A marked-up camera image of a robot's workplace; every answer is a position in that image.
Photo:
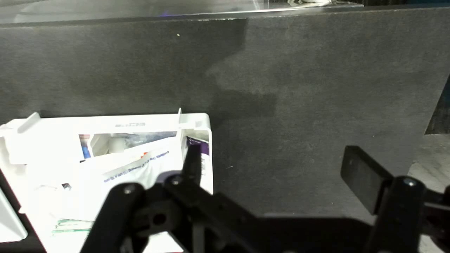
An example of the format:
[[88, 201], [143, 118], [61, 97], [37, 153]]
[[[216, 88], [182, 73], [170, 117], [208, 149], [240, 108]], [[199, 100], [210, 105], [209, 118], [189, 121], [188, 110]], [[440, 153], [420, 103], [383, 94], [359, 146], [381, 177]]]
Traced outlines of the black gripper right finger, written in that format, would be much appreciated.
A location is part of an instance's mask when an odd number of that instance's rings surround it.
[[385, 167], [359, 146], [344, 147], [340, 177], [372, 215], [378, 212], [383, 191], [393, 178]]

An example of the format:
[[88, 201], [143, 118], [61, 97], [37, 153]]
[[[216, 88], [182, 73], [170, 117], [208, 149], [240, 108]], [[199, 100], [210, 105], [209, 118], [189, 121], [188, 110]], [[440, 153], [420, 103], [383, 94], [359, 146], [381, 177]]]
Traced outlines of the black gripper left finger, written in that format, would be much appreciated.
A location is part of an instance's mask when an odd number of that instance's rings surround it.
[[198, 185], [201, 180], [201, 146], [191, 145], [186, 150], [181, 177], [188, 183]]

